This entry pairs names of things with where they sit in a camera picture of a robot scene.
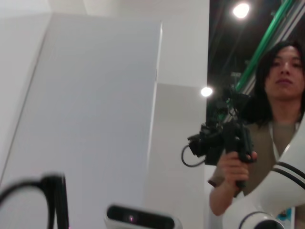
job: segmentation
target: white panel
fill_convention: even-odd
[[[141,205],[159,39],[158,22],[53,17],[3,183],[63,171],[74,229]]]
[[[49,20],[49,14],[0,19],[1,174]]]
[[[202,229],[204,222],[203,166],[188,168],[181,161],[187,138],[199,132],[205,99],[199,88],[158,84],[145,206],[178,217],[183,228]],[[202,160],[188,150],[190,164]]]
[[[87,14],[83,0],[49,0],[53,12]]]
[[[0,8],[50,11],[49,0],[0,0]]]
[[[121,17],[163,22],[159,83],[202,87],[207,81],[209,0],[120,0]]]
[[[35,10],[19,10],[19,9],[9,9],[9,8],[0,8],[0,20],[7,19],[7,18],[18,18],[18,17],[25,17],[25,16],[35,16],[35,15],[42,15],[44,13],[50,13],[48,11],[41,12]]]
[[[118,0],[83,0],[88,15],[116,16]]]

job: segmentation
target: camera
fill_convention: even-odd
[[[182,229],[179,219],[168,214],[122,205],[110,205],[105,214],[107,229]]]
[[[244,163],[254,162],[252,155],[252,140],[250,131],[246,127],[248,122],[244,117],[245,107],[248,106],[251,97],[238,93],[235,89],[224,88],[223,95],[210,109],[210,118],[201,125],[198,134],[188,138],[189,144],[182,150],[181,160],[188,167],[197,167],[203,163],[215,166],[224,150],[236,151],[239,159]],[[223,117],[230,115],[233,119],[225,122]],[[189,165],[184,161],[184,152],[190,148],[197,157],[204,160],[195,165]]]

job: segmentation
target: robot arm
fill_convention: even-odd
[[[275,217],[285,209],[305,204],[304,136],[303,121],[263,182],[227,209],[225,229],[284,229]]]

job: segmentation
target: lanyard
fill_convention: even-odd
[[[295,131],[298,130],[299,125],[300,125],[299,123],[296,123],[296,124],[295,124]],[[274,142],[274,140],[273,140],[273,139],[274,139],[274,138],[273,138],[273,125],[272,125],[271,122],[269,123],[269,133],[270,133],[270,136],[271,136],[271,139],[272,139],[274,158],[275,158],[275,161],[277,162],[278,159],[280,158],[280,156],[279,156],[279,153],[278,153],[278,151],[277,151],[275,142]]]

